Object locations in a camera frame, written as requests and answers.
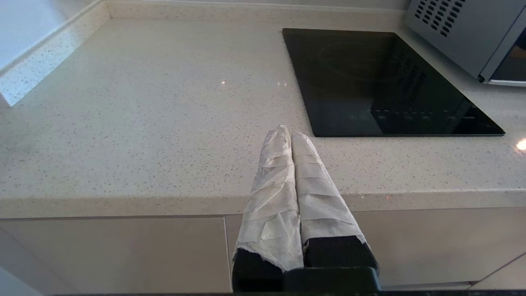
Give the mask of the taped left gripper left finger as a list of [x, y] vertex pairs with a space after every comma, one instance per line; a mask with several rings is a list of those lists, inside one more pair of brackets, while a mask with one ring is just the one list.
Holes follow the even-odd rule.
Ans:
[[263, 142], [233, 253], [234, 292], [276, 292], [304, 267], [291, 135], [285, 125]]

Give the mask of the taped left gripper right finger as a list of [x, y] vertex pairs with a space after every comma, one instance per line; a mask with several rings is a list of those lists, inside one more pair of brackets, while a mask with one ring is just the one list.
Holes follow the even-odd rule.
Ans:
[[312, 141], [291, 135], [304, 264], [312, 268], [368, 267], [378, 263]]

